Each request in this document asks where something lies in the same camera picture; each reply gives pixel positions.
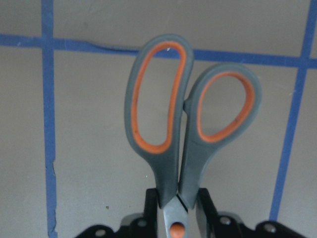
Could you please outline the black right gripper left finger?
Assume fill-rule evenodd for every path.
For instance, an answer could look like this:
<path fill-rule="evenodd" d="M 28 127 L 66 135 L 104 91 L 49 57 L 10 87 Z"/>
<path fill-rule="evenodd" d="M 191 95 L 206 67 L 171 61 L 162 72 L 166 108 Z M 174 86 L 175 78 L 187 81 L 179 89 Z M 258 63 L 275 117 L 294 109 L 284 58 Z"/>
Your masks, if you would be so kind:
<path fill-rule="evenodd" d="M 158 237 L 158 193 L 146 190 L 143 213 L 131 214 L 121 220 L 115 232 L 105 225 L 93 225 L 79 234 L 81 238 L 157 238 Z"/>

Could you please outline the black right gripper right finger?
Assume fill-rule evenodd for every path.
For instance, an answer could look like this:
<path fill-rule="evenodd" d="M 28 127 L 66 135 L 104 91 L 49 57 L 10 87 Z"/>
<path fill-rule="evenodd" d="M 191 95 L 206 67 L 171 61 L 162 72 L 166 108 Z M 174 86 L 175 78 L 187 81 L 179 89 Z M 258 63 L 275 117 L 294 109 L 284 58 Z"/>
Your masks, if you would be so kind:
<path fill-rule="evenodd" d="M 198 225 L 206 238 L 303 238 L 295 230 L 276 221 L 263 221 L 248 228 L 235 214 L 219 213 L 206 188 L 197 197 Z"/>

